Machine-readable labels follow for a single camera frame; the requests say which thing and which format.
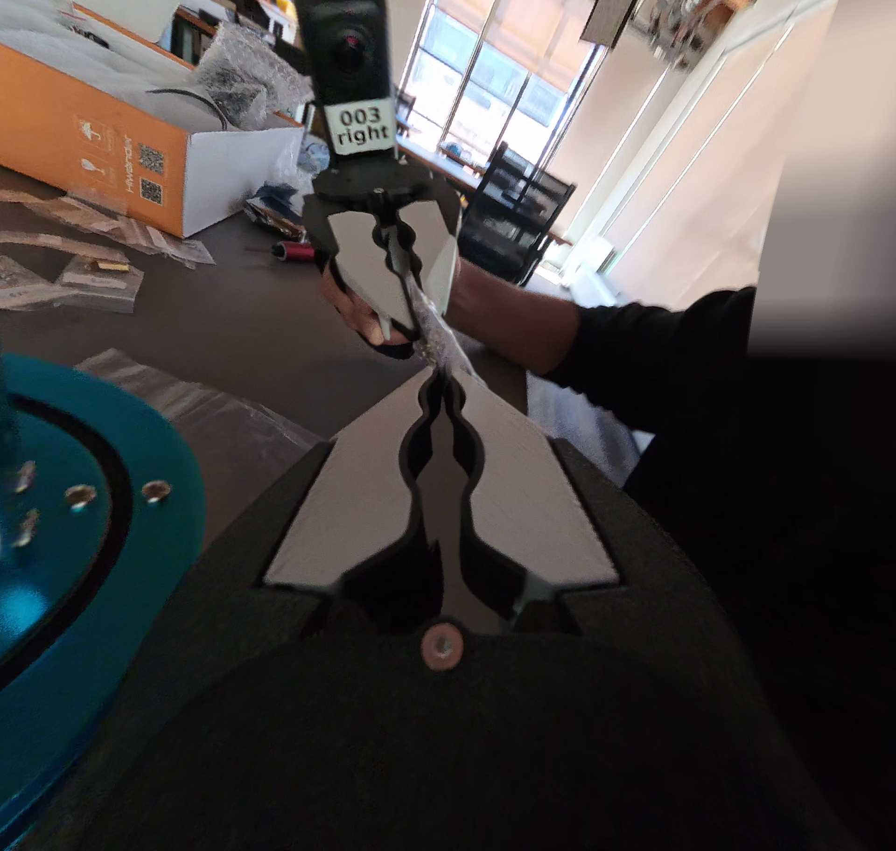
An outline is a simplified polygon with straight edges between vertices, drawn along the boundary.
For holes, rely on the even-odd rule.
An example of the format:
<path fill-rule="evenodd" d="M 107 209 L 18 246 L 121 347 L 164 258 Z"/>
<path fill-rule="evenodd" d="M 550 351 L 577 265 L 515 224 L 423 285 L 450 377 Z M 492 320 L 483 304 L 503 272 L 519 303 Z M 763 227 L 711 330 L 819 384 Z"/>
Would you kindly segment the orange and white cardboard box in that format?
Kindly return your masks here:
<path fill-rule="evenodd" d="M 159 46 L 182 0 L 2 0 L 2 166 L 188 238 L 287 178 L 304 129 L 232 126 Z"/>

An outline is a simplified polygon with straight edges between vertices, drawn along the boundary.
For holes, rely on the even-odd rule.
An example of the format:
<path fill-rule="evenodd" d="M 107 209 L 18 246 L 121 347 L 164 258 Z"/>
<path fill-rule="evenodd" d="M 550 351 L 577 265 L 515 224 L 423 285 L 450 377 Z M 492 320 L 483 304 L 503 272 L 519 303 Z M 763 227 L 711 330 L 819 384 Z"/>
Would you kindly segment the black mesh chair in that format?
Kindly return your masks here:
<path fill-rule="evenodd" d="M 465 208 L 461 258 L 524 286 L 545 256 L 550 233 L 577 185 L 566 183 L 501 142 Z"/>

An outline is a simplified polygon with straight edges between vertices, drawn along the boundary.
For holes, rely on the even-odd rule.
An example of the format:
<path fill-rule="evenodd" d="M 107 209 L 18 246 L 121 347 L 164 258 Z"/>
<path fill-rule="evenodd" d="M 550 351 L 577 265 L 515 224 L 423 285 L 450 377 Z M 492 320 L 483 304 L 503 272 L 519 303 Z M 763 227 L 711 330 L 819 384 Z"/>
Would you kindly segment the person's right hand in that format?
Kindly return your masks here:
<path fill-rule="evenodd" d="M 340 284 L 330 264 L 323 269 L 319 289 L 344 324 L 369 348 L 393 360 L 409 360 L 415 355 L 412 343 L 399 331 L 390 330 L 386 337 L 375 310 L 354 291 Z"/>

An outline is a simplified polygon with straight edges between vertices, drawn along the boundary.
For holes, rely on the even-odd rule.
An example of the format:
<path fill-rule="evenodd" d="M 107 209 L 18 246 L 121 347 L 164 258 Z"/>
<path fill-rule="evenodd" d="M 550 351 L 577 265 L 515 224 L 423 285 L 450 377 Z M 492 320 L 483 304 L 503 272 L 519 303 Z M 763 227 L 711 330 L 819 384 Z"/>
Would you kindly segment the clear packet of dark parts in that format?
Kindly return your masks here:
<path fill-rule="evenodd" d="M 305 196 L 291 185 L 265 184 L 244 201 L 242 212 L 253 225 L 280 240 L 305 241 L 302 211 Z"/>

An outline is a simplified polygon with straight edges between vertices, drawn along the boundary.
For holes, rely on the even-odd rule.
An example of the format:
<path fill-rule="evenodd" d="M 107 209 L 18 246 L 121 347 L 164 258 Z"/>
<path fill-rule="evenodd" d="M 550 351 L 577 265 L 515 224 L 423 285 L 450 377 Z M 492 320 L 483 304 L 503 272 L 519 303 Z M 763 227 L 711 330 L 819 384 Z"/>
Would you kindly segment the pile of small parts bags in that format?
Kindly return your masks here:
<path fill-rule="evenodd" d="M 213 265 L 205 245 L 180 239 L 120 214 L 104 204 L 89 203 L 74 195 L 41 199 L 12 189 L 1 192 L 3 205 L 20 205 L 61 229 L 97 237 L 101 243 L 52 232 L 2 229 L 1 308 L 28 311 L 41 307 L 83 307 L 129 314 L 143 282 L 143 272 L 126 250 L 159 255 L 194 269 Z M 63 254 L 68 258 L 54 280 L 41 278 L 18 263 L 6 251 L 31 248 Z"/>

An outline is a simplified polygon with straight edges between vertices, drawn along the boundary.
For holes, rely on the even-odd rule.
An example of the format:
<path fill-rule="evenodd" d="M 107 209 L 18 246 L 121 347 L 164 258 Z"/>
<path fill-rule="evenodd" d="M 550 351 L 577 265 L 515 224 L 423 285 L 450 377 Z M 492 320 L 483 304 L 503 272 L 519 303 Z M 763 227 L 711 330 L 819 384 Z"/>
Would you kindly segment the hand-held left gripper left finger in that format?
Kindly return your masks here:
<path fill-rule="evenodd" d="M 443 384 L 426 367 L 330 444 L 263 575 L 272 587 L 386 596 L 439 574 L 419 478 Z"/>

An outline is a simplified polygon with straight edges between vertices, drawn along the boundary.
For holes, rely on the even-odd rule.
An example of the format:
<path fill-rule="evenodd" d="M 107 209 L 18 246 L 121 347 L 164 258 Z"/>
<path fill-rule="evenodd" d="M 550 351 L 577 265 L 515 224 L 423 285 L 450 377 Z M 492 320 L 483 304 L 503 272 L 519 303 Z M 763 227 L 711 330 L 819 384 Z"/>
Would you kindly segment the large clear plastic bag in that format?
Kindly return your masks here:
<path fill-rule="evenodd" d="M 186 382 L 116 349 L 76 368 L 141 398 L 187 443 L 206 492 L 203 548 L 322 440 L 261 404 Z"/>

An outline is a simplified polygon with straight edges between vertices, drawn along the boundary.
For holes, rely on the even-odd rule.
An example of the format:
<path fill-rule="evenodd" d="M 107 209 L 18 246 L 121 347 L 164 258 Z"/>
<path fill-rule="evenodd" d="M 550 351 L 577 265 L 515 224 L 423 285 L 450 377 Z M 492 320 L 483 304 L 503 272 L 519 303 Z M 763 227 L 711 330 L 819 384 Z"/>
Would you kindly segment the small clear screw bag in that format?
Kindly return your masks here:
<path fill-rule="evenodd" d="M 444 379 L 455 379 L 460 382 L 462 377 L 466 377 L 469 382 L 483 388 L 487 387 L 473 368 L 453 330 L 448 327 L 434 303 L 415 280 L 409 280 L 406 291 L 410 311 L 419 333 L 419 339 L 415 344 L 425 361 Z"/>

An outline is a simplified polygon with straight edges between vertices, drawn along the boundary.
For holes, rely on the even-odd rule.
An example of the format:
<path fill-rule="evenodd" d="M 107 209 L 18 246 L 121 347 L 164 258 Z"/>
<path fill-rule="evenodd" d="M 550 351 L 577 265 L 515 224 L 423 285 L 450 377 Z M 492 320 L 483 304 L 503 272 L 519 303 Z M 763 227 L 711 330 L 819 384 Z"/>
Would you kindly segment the hanging paper sign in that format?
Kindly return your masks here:
<path fill-rule="evenodd" d="M 580 41 L 612 50 L 631 19 L 639 0 L 595 0 Z"/>

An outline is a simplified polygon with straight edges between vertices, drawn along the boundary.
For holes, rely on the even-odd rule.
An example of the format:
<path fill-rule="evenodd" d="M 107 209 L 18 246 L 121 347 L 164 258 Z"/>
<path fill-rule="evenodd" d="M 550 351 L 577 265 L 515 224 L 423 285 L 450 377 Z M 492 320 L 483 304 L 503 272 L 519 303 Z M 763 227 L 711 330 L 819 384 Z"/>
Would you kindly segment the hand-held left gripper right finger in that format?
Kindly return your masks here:
<path fill-rule="evenodd" d="M 446 379 L 443 401 L 466 476 L 460 562 L 469 591 L 512 623 L 530 603 L 619 587 L 552 439 L 472 375 Z"/>

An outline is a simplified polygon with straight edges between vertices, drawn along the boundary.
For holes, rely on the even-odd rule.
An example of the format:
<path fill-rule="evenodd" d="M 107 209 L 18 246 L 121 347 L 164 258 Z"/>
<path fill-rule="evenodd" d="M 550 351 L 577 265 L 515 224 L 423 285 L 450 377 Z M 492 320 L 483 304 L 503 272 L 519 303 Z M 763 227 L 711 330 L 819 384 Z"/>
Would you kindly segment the person's right forearm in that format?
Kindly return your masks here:
<path fill-rule="evenodd" d="M 742 407 L 756 290 L 711 292 L 683 311 L 586 308 L 463 263 L 447 320 L 659 445 L 701 446 Z"/>

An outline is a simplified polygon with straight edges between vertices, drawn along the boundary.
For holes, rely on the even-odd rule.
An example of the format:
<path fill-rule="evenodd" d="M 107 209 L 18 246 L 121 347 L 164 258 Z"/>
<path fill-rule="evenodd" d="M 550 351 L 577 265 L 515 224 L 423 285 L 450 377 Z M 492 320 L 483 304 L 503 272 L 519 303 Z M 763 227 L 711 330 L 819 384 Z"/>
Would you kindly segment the bubble wrap bundle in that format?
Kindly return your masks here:
<path fill-rule="evenodd" d="M 301 113 L 315 93 L 306 54 L 283 39 L 269 44 L 251 28 L 220 23 L 193 77 L 241 130 L 263 129 L 276 115 Z"/>

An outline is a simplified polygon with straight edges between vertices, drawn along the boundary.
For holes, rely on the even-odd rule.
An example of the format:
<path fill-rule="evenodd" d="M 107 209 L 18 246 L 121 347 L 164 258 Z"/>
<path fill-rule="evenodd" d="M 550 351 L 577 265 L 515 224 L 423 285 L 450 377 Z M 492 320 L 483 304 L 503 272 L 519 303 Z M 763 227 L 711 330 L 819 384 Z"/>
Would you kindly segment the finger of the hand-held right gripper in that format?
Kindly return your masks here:
<path fill-rule="evenodd" d="M 456 261 L 457 235 L 462 207 L 457 196 L 441 201 L 417 201 L 402 208 L 402 221 L 414 235 L 410 251 L 416 264 L 412 267 L 417 282 L 440 316 L 449 305 Z"/>
<path fill-rule="evenodd" d="M 358 210 L 339 210 L 325 217 L 326 265 L 342 286 L 354 291 L 377 313 L 386 337 L 397 330 L 409 342 L 419 339 L 406 285 L 416 280 L 410 251 L 414 235 L 402 212 L 386 218 Z"/>

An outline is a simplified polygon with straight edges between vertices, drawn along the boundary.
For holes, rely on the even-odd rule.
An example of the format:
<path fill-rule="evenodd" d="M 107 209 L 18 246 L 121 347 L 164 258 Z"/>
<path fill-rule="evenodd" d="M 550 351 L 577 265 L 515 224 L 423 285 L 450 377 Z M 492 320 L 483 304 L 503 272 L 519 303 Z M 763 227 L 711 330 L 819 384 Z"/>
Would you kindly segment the large paned window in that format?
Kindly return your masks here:
<path fill-rule="evenodd" d="M 550 162 L 604 49 L 581 37 L 596 0 L 427 0 L 400 90 L 412 138 L 484 167 L 505 142 Z"/>

